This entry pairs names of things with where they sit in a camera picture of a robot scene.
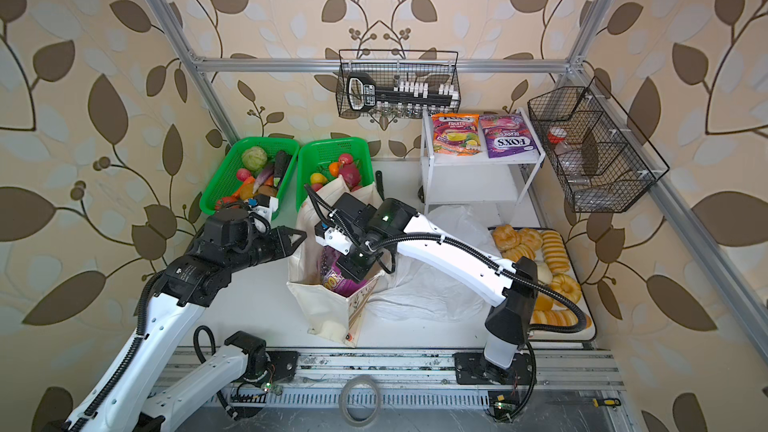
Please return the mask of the tape roll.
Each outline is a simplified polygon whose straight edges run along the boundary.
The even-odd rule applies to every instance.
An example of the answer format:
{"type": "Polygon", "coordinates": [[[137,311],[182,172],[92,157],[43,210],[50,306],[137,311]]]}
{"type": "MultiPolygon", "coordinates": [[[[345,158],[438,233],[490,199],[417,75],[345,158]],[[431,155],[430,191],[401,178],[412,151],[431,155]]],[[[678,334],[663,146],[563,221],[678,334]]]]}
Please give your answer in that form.
{"type": "Polygon", "coordinates": [[[338,397],[342,419],[354,428],[371,425],[378,418],[382,405],[383,394],[370,375],[359,375],[348,380],[338,397]]]}

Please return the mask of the plastic bottle red cap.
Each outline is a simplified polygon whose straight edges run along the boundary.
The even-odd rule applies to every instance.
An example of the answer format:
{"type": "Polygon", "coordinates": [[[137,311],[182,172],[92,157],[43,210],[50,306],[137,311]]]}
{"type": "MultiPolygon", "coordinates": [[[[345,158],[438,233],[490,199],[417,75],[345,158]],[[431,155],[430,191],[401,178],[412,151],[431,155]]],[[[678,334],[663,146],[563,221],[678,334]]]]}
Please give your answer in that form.
{"type": "Polygon", "coordinates": [[[568,176],[582,175],[584,172],[584,157],[578,144],[568,141],[568,132],[562,127],[550,127],[547,139],[553,146],[556,162],[562,172],[568,176]]]}

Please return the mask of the light purple eggplant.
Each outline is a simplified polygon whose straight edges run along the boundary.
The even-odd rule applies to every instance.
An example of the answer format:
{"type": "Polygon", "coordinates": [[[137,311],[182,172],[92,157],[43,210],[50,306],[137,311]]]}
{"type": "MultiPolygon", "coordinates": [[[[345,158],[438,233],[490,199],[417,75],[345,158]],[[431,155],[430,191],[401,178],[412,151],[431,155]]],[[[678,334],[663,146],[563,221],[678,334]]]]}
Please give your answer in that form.
{"type": "Polygon", "coordinates": [[[258,189],[262,187],[273,175],[275,165],[273,162],[268,162],[265,167],[259,172],[254,179],[254,192],[257,193],[258,189]]]}

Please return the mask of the yellow lemon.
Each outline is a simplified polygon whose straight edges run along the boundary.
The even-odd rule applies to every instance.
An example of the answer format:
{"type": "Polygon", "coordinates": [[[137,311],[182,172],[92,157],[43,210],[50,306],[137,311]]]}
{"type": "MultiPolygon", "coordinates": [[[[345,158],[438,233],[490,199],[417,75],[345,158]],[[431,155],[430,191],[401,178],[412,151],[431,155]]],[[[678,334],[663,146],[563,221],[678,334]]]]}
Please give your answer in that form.
{"type": "Polygon", "coordinates": [[[325,185],[328,182],[328,179],[325,175],[319,172],[315,172],[310,176],[310,183],[312,185],[319,184],[321,186],[325,185]]]}

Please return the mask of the right green fruit basket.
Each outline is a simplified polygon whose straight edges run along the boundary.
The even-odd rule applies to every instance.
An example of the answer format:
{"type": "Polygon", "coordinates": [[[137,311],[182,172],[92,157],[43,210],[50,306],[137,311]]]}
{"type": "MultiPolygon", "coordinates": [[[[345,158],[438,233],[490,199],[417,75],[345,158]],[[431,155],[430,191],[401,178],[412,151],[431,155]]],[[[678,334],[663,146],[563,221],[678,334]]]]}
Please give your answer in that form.
{"type": "Polygon", "coordinates": [[[327,178],[328,165],[335,162],[343,153],[349,153],[355,159],[361,174],[361,185],[375,183],[375,176],[368,143],[358,137],[318,140],[301,147],[297,162],[296,210],[301,208],[307,193],[304,189],[310,183],[311,175],[323,173],[327,178]]]}

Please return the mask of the yellow handled screwdriver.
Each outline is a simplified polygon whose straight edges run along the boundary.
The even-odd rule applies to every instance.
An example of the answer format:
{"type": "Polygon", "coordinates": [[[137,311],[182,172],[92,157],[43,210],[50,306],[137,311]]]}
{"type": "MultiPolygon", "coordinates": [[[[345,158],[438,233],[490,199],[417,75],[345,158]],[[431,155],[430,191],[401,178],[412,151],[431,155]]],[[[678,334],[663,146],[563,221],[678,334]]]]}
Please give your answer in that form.
{"type": "Polygon", "coordinates": [[[592,404],[596,408],[617,408],[622,406],[622,402],[618,398],[594,398],[592,400],[592,404]]]}

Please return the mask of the dark green pipe wrench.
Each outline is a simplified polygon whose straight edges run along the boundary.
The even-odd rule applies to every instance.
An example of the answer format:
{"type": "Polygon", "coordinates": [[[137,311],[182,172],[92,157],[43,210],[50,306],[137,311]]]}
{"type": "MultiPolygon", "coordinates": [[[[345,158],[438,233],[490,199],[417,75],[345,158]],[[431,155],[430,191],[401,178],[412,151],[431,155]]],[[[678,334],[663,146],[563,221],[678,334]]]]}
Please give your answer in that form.
{"type": "Polygon", "coordinates": [[[381,199],[385,199],[385,191],[384,191],[384,181],[383,181],[383,173],[381,170],[375,171],[375,185],[377,193],[379,194],[381,199]]]}

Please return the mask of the white two-tier shelf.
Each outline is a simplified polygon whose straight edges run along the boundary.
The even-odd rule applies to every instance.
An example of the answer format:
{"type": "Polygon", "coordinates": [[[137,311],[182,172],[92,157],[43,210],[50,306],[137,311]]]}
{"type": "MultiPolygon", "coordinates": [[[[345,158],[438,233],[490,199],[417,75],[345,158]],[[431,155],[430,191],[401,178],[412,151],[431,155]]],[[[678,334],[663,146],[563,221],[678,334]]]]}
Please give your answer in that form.
{"type": "Polygon", "coordinates": [[[481,152],[472,156],[438,153],[433,144],[432,119],[422,119],[420,166],[424,207],[443,205],[497,206],[512,217],[525,200],[545,159],[541,142],[532,136],[534,149],[516,156],[491,158],[480,139],[481,152]]]}

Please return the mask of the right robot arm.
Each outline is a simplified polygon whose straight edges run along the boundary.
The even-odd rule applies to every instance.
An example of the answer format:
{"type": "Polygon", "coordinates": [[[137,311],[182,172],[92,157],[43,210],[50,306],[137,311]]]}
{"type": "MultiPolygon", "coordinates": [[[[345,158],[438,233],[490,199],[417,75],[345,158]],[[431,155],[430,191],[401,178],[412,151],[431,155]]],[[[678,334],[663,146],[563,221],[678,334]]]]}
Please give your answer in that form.
{"type": "Polygon", "coordinates": [[[531,331],[574,334],[587,328],[585,313],[577,302],[555,292],[538,280],[535,261],[523,257],[514,262],[483,252],[443,231],[425,215],[397,199],[378,206],[365,204],[344,193],[327,203],[311,187],[308,199],[320,224],[315,237],[319,244],[340,253],[337,261],[342,277],[361,282],[379,265],[386,273],[382,256],[389,252],[417,259],[461,282],[490,305],[485,320],[489,333],[483,350],[487,366],[508,371],[515,356],[530,346],[531,331]],[[576,317],[572,325],[537,324],[532,321],[540,295],[561,303],[576,317]]]}

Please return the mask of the purple snack packet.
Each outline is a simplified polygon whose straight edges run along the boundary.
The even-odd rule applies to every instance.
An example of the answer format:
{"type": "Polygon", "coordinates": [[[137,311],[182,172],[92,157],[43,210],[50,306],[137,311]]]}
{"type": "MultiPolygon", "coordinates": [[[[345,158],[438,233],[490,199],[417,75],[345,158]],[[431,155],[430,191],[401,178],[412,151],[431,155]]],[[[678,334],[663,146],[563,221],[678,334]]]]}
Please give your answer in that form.
{"type": "Polygon", "coordinates": [[[364,287],[367,280],[355,282],[352,279],[344,278],[337,264],[340,257],[341,253],[334,248],[323,248],[317,260],[320,282],[326,289],[343,297],[350,297],[364,287]]]}

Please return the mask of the cream floral tote bag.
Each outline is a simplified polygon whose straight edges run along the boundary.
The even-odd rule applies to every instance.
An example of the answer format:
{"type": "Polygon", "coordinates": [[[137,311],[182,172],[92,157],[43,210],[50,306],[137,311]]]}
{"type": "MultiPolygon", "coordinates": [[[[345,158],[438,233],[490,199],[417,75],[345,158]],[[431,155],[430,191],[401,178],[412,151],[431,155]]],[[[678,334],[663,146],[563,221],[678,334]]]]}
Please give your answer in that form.
{"type": "Polygon", "coordinates": [[[321,281],[319,260],[323,247],[317,243],[315,226],[320,218],[311,201],[305,199],[298,211],[296,228],[307,233],[307,239],[288,259],[288,289],[293,294],[305,318],[308,332],[349,347],[357,345],[363,323],[364,307],[370,297],[384,285],[385,272],[375,265],[358,290],[344,297],[321,281]]]}

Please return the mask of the bread tray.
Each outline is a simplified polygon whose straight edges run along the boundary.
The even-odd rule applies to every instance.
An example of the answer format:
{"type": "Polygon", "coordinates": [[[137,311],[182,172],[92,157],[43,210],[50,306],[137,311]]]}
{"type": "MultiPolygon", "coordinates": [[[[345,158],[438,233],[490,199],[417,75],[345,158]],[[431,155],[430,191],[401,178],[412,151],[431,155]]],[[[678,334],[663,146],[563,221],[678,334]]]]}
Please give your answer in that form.
{"type": "Polygon", "coordinates": [[[576,280],[562,236],[552,229],[514,228],[509,224],[495,227],[493,241],[504,258],[516,262],[523,257],[532,259],[537,266],[538,281],[559,293],[579,307],[585,315],[586,327],[578,333],[563,334],[545,331],[541,326],[563,328],[575,326],[576,314],[561,302],[539,293],[530,325],[535,341],[588,342],[596,337],[596,326],[583,296],[582,286],[576,280]]]}

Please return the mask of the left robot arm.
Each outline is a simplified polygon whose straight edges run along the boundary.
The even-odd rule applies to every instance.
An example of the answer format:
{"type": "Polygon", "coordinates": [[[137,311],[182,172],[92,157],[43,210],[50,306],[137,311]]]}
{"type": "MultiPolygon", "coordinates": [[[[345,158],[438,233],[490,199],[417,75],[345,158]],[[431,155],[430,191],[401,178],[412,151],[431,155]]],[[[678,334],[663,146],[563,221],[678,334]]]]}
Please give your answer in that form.
{"type": "Polygon", "coordinates": [[[290,257],[306,238],[301,230],[272,226],[243,203],[210,216],[184,255],[147,280],[136,330],[93,391],[44,430],[174,431],[231,382],[271,382],[276,367],[265,341],[238,331],[173,386],[151,393],[181,340],[199,327],[198,319],[232,276],[290,257]]]}

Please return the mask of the pink dragon fruit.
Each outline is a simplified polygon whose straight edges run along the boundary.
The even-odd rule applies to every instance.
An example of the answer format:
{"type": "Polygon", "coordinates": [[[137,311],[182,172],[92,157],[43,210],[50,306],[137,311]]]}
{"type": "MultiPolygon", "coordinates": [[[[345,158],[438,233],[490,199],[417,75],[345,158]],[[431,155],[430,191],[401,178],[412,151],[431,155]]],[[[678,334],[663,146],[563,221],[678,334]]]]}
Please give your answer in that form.
{"type": "Polygon", "coordinates": [[[358,187],[362,182],[362,176],[354,163],[344,164],[339,169],[338,177],[341,178],[350,190],[358,187]]]}

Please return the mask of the dark green cucumber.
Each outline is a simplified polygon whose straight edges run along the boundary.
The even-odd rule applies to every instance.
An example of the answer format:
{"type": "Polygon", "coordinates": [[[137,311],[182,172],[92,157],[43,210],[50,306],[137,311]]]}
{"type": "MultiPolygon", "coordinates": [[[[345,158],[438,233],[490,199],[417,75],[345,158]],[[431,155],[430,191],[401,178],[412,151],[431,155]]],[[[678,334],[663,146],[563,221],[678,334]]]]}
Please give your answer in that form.
{"type": "Polygon", "coordinates": [[[287,172],[287,169],[289,167],[291,159],[292,159],[292,156],[284,150],[278,151],[277,154],[275,155],[274,174],[273,174],[273,184],[275,188],[280,187],[281,182],[285,177],[285,173],[287,172]]]}

